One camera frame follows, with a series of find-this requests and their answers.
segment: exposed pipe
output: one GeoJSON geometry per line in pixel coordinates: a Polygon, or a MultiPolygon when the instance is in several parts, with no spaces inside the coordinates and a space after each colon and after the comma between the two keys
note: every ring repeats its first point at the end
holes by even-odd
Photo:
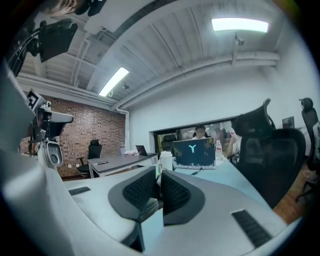
{"type": "Polygon", "coordinates": [[[82,103],[82,104],[86,104],[86,105],[93,106],[96,108],[101,108],[101,109],[111,111],[109,104],[106,104],[105,102],[101,102],[97,99],[90,99],[86,96],[81,96],[81,95],[77,95],[74,93],[68,93],[67,91],[64,92],[64,91],[61,91],[60,89],[48,88],[45,85],[38,85],[38,84],[34,84],[34,83],[21,82],[20,86],[21,86],[22,90],[25,92],[29,92],[30,89],[34,89],[43,95],[53,96],[56,98],[61,98],[66,101],[73,101],[73,102],[82,103]]]}
{"type": "MultiPolygon", "coordinates": [[[[87,51],[88,51],[88,49],[89,49],[89,47],[91,45],[91,42],[89,40],[86,39],[85,42],[86,42],[86,46],[85,46],[85,48],[84,48],[84,50],[82,52],[81,60],[83,60],[85,58],[85,56],[87,54],[87,51]]],[[[76,68],[76,73],[75,73],[75,77],[74,77],[74,81],[73,81],[73,86],[74,87],[77,87],[77,79],[78,79],[79,71],[80,71],[80,68],[81,68],[81,64],[82,64],[82,62],[80,62],[78,67],[76,68]]]]}
{"type": "Polygon", "coordinates": [[[78,96],[78,97],[80,96],[80,97],[83,97],[83,98],[86,98],[86,99],[95,100],[95,101],[98,101],[100,103],[104,103],[104,104],[107,104],[107,105],[111,105],[112,104],[112,102],[106,101],[106,100],[101,99],[99,97],[87,95],[87,94],[85,94],[83,92],[80,92],[80,91],[75,91],[70,87],[68,87],[68,88],[62,87],[61,88],[61,87],[56,86],[56,85],[47,84],[47,83],[43,83],[43,82],[39,82],[39,81],[36,82],[36,81],[33,81],[32,79],[27,79],[27,78],[19,78],[18,81],[20,83],[23,83],[23,84],[30,84],[30,85],[33,85],[33,86],[54,89],[56,91],[60,91],[60,92],[63,92],[63,93],[72,94],[73,96],[78,96]]]}
{"type": "Polygon", "coordinates": [[[125,126],[124,126],[124,147],[125,147],[125,151],[129,151],[131,150],[130,147],[130,127],[129,127],[129,111],[124,110],[124,109],[120,109],[120,108],[116,108],[116,110],[121,113],[121,114],[125,114],[125,126]]]}
{"type": "MultiPolygon", "coordinates": [[[[80,58],[80,54],[81,54],[81,51],[85,45],[85,43],[87,42],[87,38],[89,37],[90,33],[89,32],[86,32],[83,36],[83,39],[80,43],[80,46],[79,46],[79,50],[76,54],[76,57],[79,59],[80,58]]],[[[72,68],[72,72],[71,72],[71,79],[70,79],[70,84],[72,85],[72,81],[73,81],[73,78],[74,78],[74,74],[75,74],[75,70],[76,70],[76,65],[77,65],[77,61],[74,62],[73,64],[73,68],[72,68]]]]}
{"type": "MultiPolygon", "coordinates": [[[[277,61],[276,60],[262,60],[262,59],[246,59],[246,60],[239,60],[235,63],[236,67],[247,67],[247,66],[276,66],[277,65],[277,61]]],[[[192,79],[194,77],[198,77],[201,75],[205,75],[208,73],[212,73],[215,72],[217,70],[220,69],[224,69],[224,68],[230,68],[232,66],[232,61],[226,61],[223,63],[217,63],[217,64],[213,64],[213,65],[209,65],[203,68],[199,68],[196,70],[192,70],[188,73],[184,73],[182,75],[178,75],[173,79],[167,80],[157,86],[154,86],[152,88],[150,88],[149,90],[147,90],[146,93],[141,93],[138,96],[136,96],[135,98],[133,98],[130,101],[127,101],[125,104],[123,104],[121,107],[123,109],[126,109],[127,107],[131,106],[132,104],[135,104],[139,101],[141,101],[142,99],[149,97],[152,94],[158,93],[168,87],[171,87],[172,85],[181,83],[185,80],[189,80],[192,79]]]]}
{"type": "MultiPolygon", "coordinates": [[[[249,59],[249,60],[274,60],[274,61],[278,61],[280,59],[280,56],[279,56],[279,54],[274,53],[274,52],[261,52],[261,51],[242,52],[242,53],[237,54],[236,59],[237,60],[249,59]]],[[[177,68],[172,72],[169,72],[163,76],[157,77],[157,78],[153,79],[152,81],[146,83],[145,85],[138,87],[134,92],[132,92],[131,94],[129,94],[128,96],[124,97],[123,99],[119,100],[116,104],[114,104],[111,107],[111,109],[114,110],[114,109],[120,107],[121,105],[124,105],[126,102],[130,101],[131,99],[137,97],[138,95],[150,90],[151,88],[156,87],[156,86],[158,86],[164,82],[167,82],[171,79],[174,79],[178,76],[183,76],[184,74],[187,74],[191,71],[200,70],[202,68],[209,67],[212,65],[231,62],[232,60],[233,60],[233,56],[230,54],[230,55],[227,55],[224,57],[219,57],[219,58],[214,58],[214,59],[212,59],[212,58],[211,59],[202,59],[200,61],[187,64],[181,68],[177,68]]]]}
{"type": "Polygon", "coordinates": [[[88,90],[84,90],[81,88],[77,88],[77,87],[73,87],[71,85],[62,83],[62,82],[58,82],[58,81],[53,81],[47,78],[43,78],[43,77],[39,77],[36,75],[32,75],[32,74],[26,74],[26,73],[22,73],[20,72],[18,77],[17,77],[18,81],[23,81],[23,82],[28,82],[28,83],[34,83],[34,84],[42,84],[42,85],[46,85],[48,87],[55,87],[56,89],[60,89],[62,91],[64,91],[64,89],[69,90],[70,92],[74,92],[74,93],[79,93],[83,96],[87,96],[87,97],[93,97],[97,100],[100,100],[101,102],[105,102],[107,104],[114,104],[117,102],[117,100],[112,99],[110,97],[102,97],[99,96],[97,93],[88,91],[88,90]]]}
{"type": "Polygon", "coordinates": [[[61,53],[61,54],[65,55],[65,56],[68,56],[68,57],[70,57],[70,58],[72,58],[72,59],[78,60],[78,61],[80,61],[80,62],[82,62],[82,63],[85,63],[85,64],[87,64],[87,65],[89,65],[89,66],[91,66],[91,67],[93,67],[93,68],[95,68],[95,69],[100,69],[100,70],[106,71],[105,69],[103,69],[103,68],[101,68],[101,67],[98,67],[98,66],[96,66],[96,65],[94,65],[94,64],[92,64],[92,63],[90,63],[90,62],[88,62],[88,61],[86,61],[86,60],[77,58],[76,56],[73,56],[73,55],[71,55],[71,54],[69,54],[69,53],[63,52],[63,53],[61,53]]]}

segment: white wall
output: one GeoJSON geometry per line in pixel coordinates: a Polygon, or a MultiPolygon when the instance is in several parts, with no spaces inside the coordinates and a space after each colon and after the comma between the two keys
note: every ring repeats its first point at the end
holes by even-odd
{"type": "Polygon", "coordinates": [[[312,99],[313,107],[320,116],[320,80],[317,67],[305,45],[303,39],[297,32],[286,23],[280,37],[278,52],[280,61],[276,67],[278,84],[276,89],[283,95],[286,114],[283,118],[294,116],[295,127],[303,127],[299,99],[309,97],[312,99]]]}
{"type": "Polygon", "coordinates": [[[275,125],[294,116],[304,127],[299,99],[309,97],[320,116],[320,83],[313,59],[300,36],[286,23],[278,41],[276,68],[229,68],[176,84],[131,106],[130,146],[154,150],[150,132],[205,123],[254,110],[271,99],[268,114],[275,125]]]}
{"type": "MultiPolygon", "coordinates": [[[[228,68],[176,84],[129,109],[130,146],[144,145],[152,151],[149,132],[237,116],[258,108],[267,98],[275,95],[263,74],[253,68],[228,68]]],[[[271,100],[268,113],[276,120],[277,109],[271,100]]]]}

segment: mesh chair back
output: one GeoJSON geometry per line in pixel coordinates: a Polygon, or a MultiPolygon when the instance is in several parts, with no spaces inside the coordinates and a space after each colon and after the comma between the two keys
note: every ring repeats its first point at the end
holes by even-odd
{"type": "Polygon", "coordinates": [[[101,150],[102,145],[99,144],[99,140],[91,140],[89,145],[88,159],[100,158],[101,150]]]}
{"type": "Polygon", "coordinates": [[[306,141],[297,129],[277,129],[270,138],[242,138],[238,169],[274,208],[294,183],[306,141]]]}

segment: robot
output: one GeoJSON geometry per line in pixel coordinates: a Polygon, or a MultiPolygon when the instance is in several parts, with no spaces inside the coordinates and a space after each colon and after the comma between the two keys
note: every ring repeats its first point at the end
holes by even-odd
{"type": "Polygon", "coordinates": [[[63,164],[63,156],[57,136],[61,134],[66,124],[72,123],[74,117],[70,114],[51,111],[51,102],[30,90],[27,94],[28,106],[35,113],[35,118],[28,127],[32,132],[28,143],[40,143],[38,161],[44,166],[57,170],[63,164]]]}

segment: brick wall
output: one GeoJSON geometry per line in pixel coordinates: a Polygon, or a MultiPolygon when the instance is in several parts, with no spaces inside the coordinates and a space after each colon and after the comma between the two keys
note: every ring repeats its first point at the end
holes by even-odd
{"type": "MultiPolygon", "coordinates": [[[[76,158],[85,157],[84,163],[87,163],[91,140],[99,139],[102,157],[106,154],[119,154],[119,147],[125,145],[125,115],[63,99],[43,97],[51,102],[52,111],[74,117],[60,136],[63,164],[58,167],[58,172],[62,177],[79,174],[76,164],[81,163],[76,158]]],[[[22,153],[28,152],[28,138],[20,146],[22,153]]]]}

